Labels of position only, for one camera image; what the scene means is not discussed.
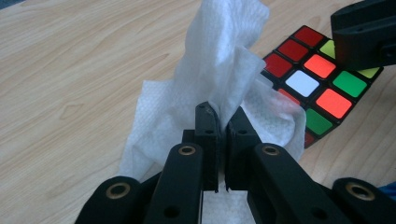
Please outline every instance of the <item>wood grain surface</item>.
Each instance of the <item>wood grain surface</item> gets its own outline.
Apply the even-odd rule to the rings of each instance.
[[[262,0],[252,50],[264,56],[302,25],[331,36],[356,1]],[[73,223],[118,171],[145,79],[173,75],[196,0],[27,0],[0,10],[0,223]],[[300,164],[327,187],[396,181],[396,66]]]

